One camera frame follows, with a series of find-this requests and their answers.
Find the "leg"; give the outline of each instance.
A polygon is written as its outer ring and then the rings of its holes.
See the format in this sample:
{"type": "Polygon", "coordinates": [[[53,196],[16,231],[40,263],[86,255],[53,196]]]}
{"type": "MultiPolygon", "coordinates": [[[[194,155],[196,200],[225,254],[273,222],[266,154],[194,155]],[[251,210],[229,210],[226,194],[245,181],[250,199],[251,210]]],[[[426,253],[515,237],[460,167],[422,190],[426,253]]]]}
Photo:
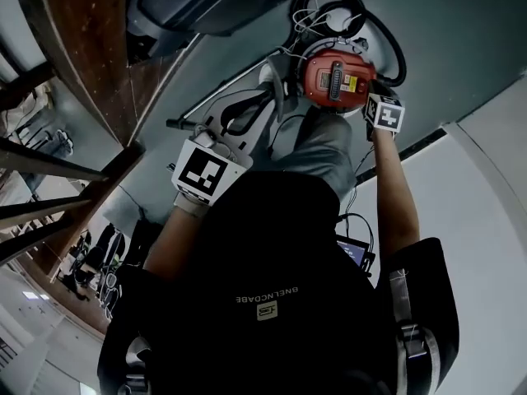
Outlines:
{"type": "Polygon", "coordinates": [[[278,160],[275,169],[320,177],[342,200],[356,182],[351,144],[352,129],[344,118],[312,108],[301,126],[295,150],[278,160]]]}

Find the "ceiling light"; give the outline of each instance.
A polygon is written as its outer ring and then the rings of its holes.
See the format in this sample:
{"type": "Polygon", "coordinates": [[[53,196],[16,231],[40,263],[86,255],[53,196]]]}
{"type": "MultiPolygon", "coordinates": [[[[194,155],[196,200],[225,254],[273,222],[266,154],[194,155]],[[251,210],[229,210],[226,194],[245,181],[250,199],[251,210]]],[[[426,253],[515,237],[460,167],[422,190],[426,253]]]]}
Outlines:
{"type": "Polygon", "coordinates": [[[36,300],[39,296],[31,291],[22,291],[22,294],[27,297],[28,300],[36,300]]]}

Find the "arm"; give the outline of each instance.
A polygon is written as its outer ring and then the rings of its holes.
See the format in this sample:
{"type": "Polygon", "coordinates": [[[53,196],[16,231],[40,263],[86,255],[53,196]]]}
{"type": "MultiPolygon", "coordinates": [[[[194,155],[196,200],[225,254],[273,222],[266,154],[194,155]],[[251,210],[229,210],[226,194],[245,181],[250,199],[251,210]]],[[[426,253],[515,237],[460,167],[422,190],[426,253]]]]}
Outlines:
{"type": "Polygon", "coordinates": [[[374,129],[381,261],[419,241],[419,219],[391,132],[374,129]]]}
{"type": "Polygon", "coordinates": [[[144,269],[167,281],[179,276],[192,251],[202,221],[203,218],[175,207],[154,243],[144,269]]]}

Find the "black shirt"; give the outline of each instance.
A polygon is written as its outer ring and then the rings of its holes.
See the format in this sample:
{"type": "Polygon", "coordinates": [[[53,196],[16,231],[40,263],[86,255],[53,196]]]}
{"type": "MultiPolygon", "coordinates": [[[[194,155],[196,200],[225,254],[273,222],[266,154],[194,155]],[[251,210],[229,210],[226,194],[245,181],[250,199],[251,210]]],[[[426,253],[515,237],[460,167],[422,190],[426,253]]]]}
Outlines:
{"type": "MultiPolygon", "coordinates": [[[[357,371],[394,388],[387,271],[374,289],[338,246],[338,210],[322,179],[243,175],[205,217],[184,279],[166,284],[144,271],[128,278],[101,352],[103,393],[122,382],[138,334],[152,346],[147,367],[161,393],[349,393],[357,371]]],[[[439,241],[394,260],[411,267],[415,253],[439,259],[432,275],[451,298],[439,241]]]]}

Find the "person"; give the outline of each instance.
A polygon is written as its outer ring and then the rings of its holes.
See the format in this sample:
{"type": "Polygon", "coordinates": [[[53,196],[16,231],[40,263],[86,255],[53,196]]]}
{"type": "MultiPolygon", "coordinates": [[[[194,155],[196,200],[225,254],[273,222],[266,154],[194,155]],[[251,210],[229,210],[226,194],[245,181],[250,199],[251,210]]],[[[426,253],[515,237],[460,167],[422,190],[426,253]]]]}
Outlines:
{"type": "MultiPolygon", "coordinates": [[[[98,367],[103,394],[126,381],[137,336],[150,347],[142,359],[154,394],[395,393],[389,274],[401,267],[417,295],[413,317],[434,332],[441,359],[455,356],[457,314],[441,243],[420,240],[391,132],[371,134],[374,288],[335,233],[339,199],[356,183],[352,131],[342,117],[316,111],[290,155],[243,174],[206,214],[198,205],[174,208],[115,308],[98,367]]],[[[441,363],[440,381],[450,366],[441,363]]]]}

